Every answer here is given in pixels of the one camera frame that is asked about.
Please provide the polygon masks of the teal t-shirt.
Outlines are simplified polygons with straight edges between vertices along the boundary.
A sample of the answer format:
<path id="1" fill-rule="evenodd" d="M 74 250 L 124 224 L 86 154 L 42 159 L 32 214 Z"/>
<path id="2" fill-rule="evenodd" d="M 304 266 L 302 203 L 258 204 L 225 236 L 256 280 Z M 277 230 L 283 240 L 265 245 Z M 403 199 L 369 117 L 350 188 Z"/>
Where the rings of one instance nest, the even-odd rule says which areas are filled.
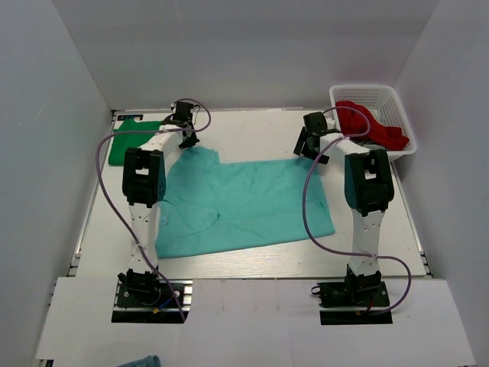
<path id="1" fill-rule="evenodd" d="M 318 171 L 307 158 L 222 163 L 193 148 L 167 175 L 160 259 L 296 242 L 335 233 Z"/>

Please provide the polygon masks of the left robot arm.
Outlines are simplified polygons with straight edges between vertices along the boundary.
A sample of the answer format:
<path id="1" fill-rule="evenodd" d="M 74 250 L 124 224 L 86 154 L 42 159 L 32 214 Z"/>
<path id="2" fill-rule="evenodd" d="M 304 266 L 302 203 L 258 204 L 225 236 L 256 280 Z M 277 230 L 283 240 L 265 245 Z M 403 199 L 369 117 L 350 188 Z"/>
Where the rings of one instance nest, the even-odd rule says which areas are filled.
<path id="1" fill-rule="evenodd" d="M 152 306 L 161 297 L 156 265 L 157 215 L 166 192 L 165 159 L 175 149 L 194 146 L 199 139 L 193 132 L 193 115 L 200 106 L 179 100 L 171 105 L 171 115 L 160 125 L 160 133 L 136 148 L 128 148 L 123 164 L 122 192 L 128 201 L 131 230 L 131 259 L 126 274 L 119 280 L 126 294 L 133 294 L 144 305 Z"/>

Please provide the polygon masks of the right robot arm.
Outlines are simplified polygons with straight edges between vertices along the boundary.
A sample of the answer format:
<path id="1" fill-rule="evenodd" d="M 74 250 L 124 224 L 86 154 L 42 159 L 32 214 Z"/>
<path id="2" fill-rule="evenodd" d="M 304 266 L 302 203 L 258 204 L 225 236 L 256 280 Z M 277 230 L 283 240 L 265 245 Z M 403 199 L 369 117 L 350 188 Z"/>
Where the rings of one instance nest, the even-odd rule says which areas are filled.
<path id="1" fill-rule="evenodd" d="M 353 304 L 364 304 L 381 286 L 377 260 L 381 223 L 394 196 L 387 152 L 358 145 L 340 131 L 328 128 L 321 112 L 303 116 L 304 126 L 294 154 L 344 168 L 345 200 L 353 218 L 352 247 L 345 276 L 345 295 Z"/>

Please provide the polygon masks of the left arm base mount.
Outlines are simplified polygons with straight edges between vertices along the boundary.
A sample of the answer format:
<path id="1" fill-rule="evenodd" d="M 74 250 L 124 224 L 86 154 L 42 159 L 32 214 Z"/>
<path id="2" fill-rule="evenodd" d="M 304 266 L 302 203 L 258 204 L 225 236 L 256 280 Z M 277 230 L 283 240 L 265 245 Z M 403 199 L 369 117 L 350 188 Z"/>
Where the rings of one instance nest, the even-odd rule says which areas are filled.
<path id="1" fill-rule="evenodd" d="M 138 324 L 184 323 L 171 290 L 164 281 L 160 281 L 152 295 L 132 291 L 118 281 L 111 321 Z"/>

